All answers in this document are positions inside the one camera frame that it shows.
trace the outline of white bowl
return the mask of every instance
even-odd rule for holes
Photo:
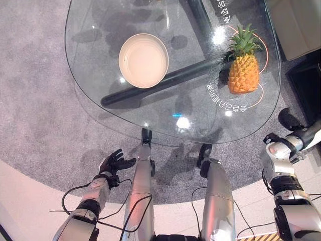
[[[118,63],[128,83],[138,88],[151,88],[164,78],[169,67],[169,55],[159,38],[151,34],[136,34],[121,47]]]

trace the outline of glass tabletop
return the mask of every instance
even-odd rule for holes
[[[256,29],[259,86],[231,94],[225,55],[237,26]],[[126,82],[118,66],[123,43],[148,33],[169,54],[155,87]],[[65,33],[71,72],[84,93],[106,111],[138,126],[200,143],[225,143],[261,128],[280,92],[280,59],[265,2],[258,0],[71,1]]]

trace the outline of yellow striped mat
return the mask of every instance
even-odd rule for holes
[[[238,239],[237,241],[254,241],[253,237]],[[255,241],[282,241],[276,232],[255,236]]]

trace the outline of wire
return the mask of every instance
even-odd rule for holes
[[[248,222],[246,221],[245,217],[243,216],[243,213],[241,212],[241,209],[240,209],[239,205],[237,205],[237,203],[236,203],[235,200],[234,200],[234,202],[235,202],[237,208],[239,209],[242,218],[244,219],[245,223],[247,224],[248,229],[250,229],[250,230],[252,231],[252,233],[253,233],[253,238],[254,238],[254,241],[255,241],[255,234],[254,234],[254,231],[253,231],[252,227],[248,224]]]
[[[120,207],[120,209],[119,209],[117,212],[115,212],[115,213],[113,213],[113,214],[110,214],[110,215],[108,215],[108,216],[105,216],[105,217],[101,217],[101,218],[99,218],[99,220],[106,219],[106,218],[108,218],[108,217],[111,217],[111,216],[113,216],[113,215],[118,214],[118,213],[121,211],[121,209],[124,207],[124,205],[125,205],[128,197],[129,197],[129,195],[130,195],[130,191],[131,191],[131,187],[132,187],[132,181],[131,181],[130,179],[122,180],[122,181],[120,182],[120,184],[123,183],[123,182],[125,182],[125,181],[129,181],[129,182],[130,182],[130,189],[129,189],[129,192],[128,192],[128,194],[127,194],[127,196],[126,196],[126,199],[125,199],[125,201],[123,202],[122,206]]]
[[[316,199],[318,199],[318,198],[321,198],[321,194],[320,193],[314,193],[314,194],[309,194],[310,196],[317,196],[317,195],[320,195],[319,197],[316,197],[316,198],[314,198],[314,199],[312,199],[312,201],[314,201],[314,200],[316,200]],[[266,225],[270,225],[270,224],[274,224],[275,222],[273,221],[273,222],[269,222],[269,223],[265,223],[265,224],[260,224],[260,225],[255,225],[255,226],[251,226],[251,228],[254,228],[254,227],[262,227],[262,226],[266,226]],[[237,237],[241,234],[241,233],[243,233],[244,231],[246,231],[246,230],[248,230],[248,229],[250,229],[249,227],[248,228],[245,228],[245,229],[243,229],[242,231],[240,231],[238,234],[237,234]]]
[[[130,211],[127,219],[126,219],[126,222],[125,222],[125,224],[124,224],[124,227],[123,227],[123,230],[122,230],[122,232],[121,232],[119,241],[122,240],[122,237],[123,237],[123,235],[124,235],[124,233],[125,233],[125,228],[126,228],[128,222],[129,222],[129,218],[130,218],[131,214],[133,213],[136,205],[137,205],[140,201],[142,201],[142,200],[144,200],[144,199],[146,199],[146,198],[149,198],[149,197],[150,197],[150,200],[149,200],[149,202],[148,202],[148,204],[147,204],[147,206],[146,206],[146,208],[145,208],[145,210],[144,210],[144,213],[142,214],[142,217],[141,217],[141,219],[140,219],[140,222],[139,222],[136,230],[139,228],[139,226],[140,226],[140,224],[141,224],[141,222],[142,222],[142,220],[143,220],[143,218],[144,218],[144,216],[145,216],[145,213],[146,213],[146,211],[147,211],[147,208],[148,208],[148,206],[149,206],[149,204],[150,204],[150,202],[151,202],[151,200],[152,200],[152,195],[151,195],[151,194],[150,194],[149,196],[146,196],[146,197],[144,197],[144,198],[139,199],[139,200],[135,203],[135,205],[132,207],[132,209],[131,209],[131,211]]]
[[[262,226],[266,226],[266,225],[270,225],[270,224],[273,224],[274,222],[269,222],[269,223],[265,223],[265,224],[260,224],[260,225],[255,225],[255,226],[251,226],[251,227],[248,227],[248,228],[245,228],[243,229],[242,231],[240,231],[237,236],[239,236],[242,232],[250,229],[250,228],[254,228],[254,227],[262,227]]]
[[[74,187],[74,188],[71,188],[70,190],[68,190],[64,196],[62,197],[61,199],[61,205],[62,205],[62,208],[63,210],[65,211],[66,214],[70,215],[70,212],[66,209],[66,206],[65,206],[65,198],[66,196],[68,195],[68,193],[76,190],[76,189],[80,189],[80,188],[84,188],[84,187],[88,187],[90,183],[87,183],[86,185],[82,185],[82,186],[79,186],[79,187]]]
[[[265,178],[264,168],[263,168],[263,170],[262,170],[262,179],[263,179],[264,185],[266,186],[267,191],[268,191],[270,194],[273,195],[272,189],[269,187],[269,185],[268,185],[268,183],[267,183],[267,180],[266,180],[266,178]]]
[[[196,191],[199,190],[199,189],[203,189],[203,188],[207,188],[207,187],[198,187],[198,188],[196,188],[196,189],[192,192],[192,201],[191,201],[191,203],[192,203],[192,208],[193,208],[194,213],[195,213],[195,215],[196,215],[197,228],[198,228],[198,230],[199,230],[199,234],[201,233],[200,223],[199,223],[199,217],[197,216],[197,212],[196,212],[196,210],[195,210],[195,208],[194,208],[194,205],[193,205],[193,195],[194,195],[194,192],[196,192]]]
[[[129,180],[130,183],[132,184],[132,181],[131,181],[130,179],[125,179],[125,180],[123,180],[122,182],[128,181],[128,180]],[[72,192],[72,191],[74,191],[74,190],[76,190],[76,189],[88,187],[89,185],[90,185],[90,183],[87,183],[86,185],[74,187],[74,188],[68,190],[68,191],[64,194],[64,196],[63,196],[62,199],[61,199],[61,205],[62,205],[62,208],[64,209],[63,211],[64,211],[65,213],[67,213],[68,215],[70,215],[70,212],[66,209],[66,206],[65,206],[65,198],[66,198],[66,196],[67,196],[70,192]],[[144,218],[144,216],[145,216],[145,213],[146,213],[146,211],[147,211],[147,208],[149,207],[149,205],[150,205],[150,203],[151,203],[151,200],[152,200],[152,195],[151,195],[150,193],[147,193],[147,194],[149,194],[149,195],[146,196],[146,197],[143,197],[143,198],[139,199],[139,200],[134,204],[133,208],[131,209],[131,211],[130,211],[130,213],[129,213],[129,215],[128,215],[128,218],[127,218],[127,220],[126,220],[123,228],[120,228],[120,227],[117,227],[117,226],[114,226],[114,225],[111,225],[111,224],[108,224],[108,223],[104,223],[104,222],[101,222],[101,221],[99,221],[99,220],[98,220],[97,222],[98,222],[99,224],[102,224],[102,225],[105,225],[105,226],[109,226],[109,227],[113,227],[113,228],[115,228],[115,229],[118,229],[118,230],[122,231],[120,240],[122,239],[122,236],[123,236],[124,232],[136,232],[136,231],[139,229],[139,227],[140,227],[140,225],[141,225],[141,223],[142,223],[142,220],[143,220],[143,218]],[[129,218],[130,218],[130,216],[132,215],[132,213],[133,213],[135,207],[137,206],[137,204],[138,204],[139,202],[141,202],[141,201],[149,198],[149,197],[150,197],[150,200],[148,201],[148,204],[147,204],[147,206],[146,206],[146,208],[145,208],[145,210],[144,210],[144,213],[143,213],[143,215],[142,215],[142,217],[141,217],[141,220],[140,220],[137,228],[135,228],[134,230],[126,230],[125,227],[127,226],[127,223],[128,223],[128,221],[129,221]]]
[[[316,197],[316,198],[312,199],[311,201],[317,200],[317,199],[319,199],[319,198],[321,198],[321,196]]]
[[[150,200],[149,200],[149,202],[148,202],[148,204],[147,204],[147,206],[146,206],[146,208],[145,208],[145,210],[144,210],[144,213],[143,213],[143,215],[142,215],[142,217],[141,217],[141,219],[140,219],[140,222],[139,222],[137,228],[135,228],[135,229],[133,229],[133,230],[126,230],[125,227],[126,227],[128,221],[129,221],[129,218],[130,218],[132,212],[134,211],[135,207],[137,206],[137,204],[138,204],[139,202],[143,201],[144,199],[149,198],[149,197],[150,197]],[[148,196],[146,196],[146,197],[143,197],[143,198],[139,199],[139,200],[134,204],[133,208],[131,209],[131,211],[130,211],[130,213],[129,213],[129,215],[128,215],[128,218],[127,218],[127,220],[126,220],[123,228],[120,228],[120,227],[117,227],[117,226],[114,226],[114,225],[111,225],[111,224],[108,224],[108,223],[104,223],[104,222],[101,222],[101,221],[98,221],[98,223],[100,223],[100,224],[102,224],[102,225],[105,225],[105,226],[113,227],[113,228],[115,228],[115,229],[118,229],[118,230],[122,231],[121,237],[120,237],[120,240],[121,240],[124,232],[136,232],[136,231],[139,229],[139,227],[140,227],[140,225],[141,225],[141,223],[142,223],[142,220],[143,220],[143,218],[144,218],[144,216],[145,216],[145,213],[146,213],[146,211],[147,211],[147,208],[148,208],[149,205],[150,205],[151,200],[152,200],[152,195],[148,195]]]

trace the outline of white floor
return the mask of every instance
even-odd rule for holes
[[[297,176],[307,193],[321,193],[321,168],[317,167],[313,155],[295,164]],[[63,192],[39,183],[3,161],[0,161],[0,223],[13,240],[35,241],[52,240],[56,230],[66,219],[61,210]],[[233,197],[239,204],[250,225],[272,222],[274,202],[273,197],[266,191],[262,181],[233,191]],[[72,209],[77,206],[80,198],[70,195],[66,206]],[[195,201],[195,207],[202,221],[204,200]],[[321,211],[321,199],[315,201]],[[120,204],[109,203],[103,214],[118,210]],[[155,205],[155,232],[158,234],[197,235],[196,218],[190,202],[168,205]],[[111,217],[107,222],[122,227],[124,210]],[[235,206],[236,233],[247,228],[240,212]],[[99,225],[98,240],[118,240],[120,232]],[[254,232],[267,233],[275,231],[275,225],[254,229]]]

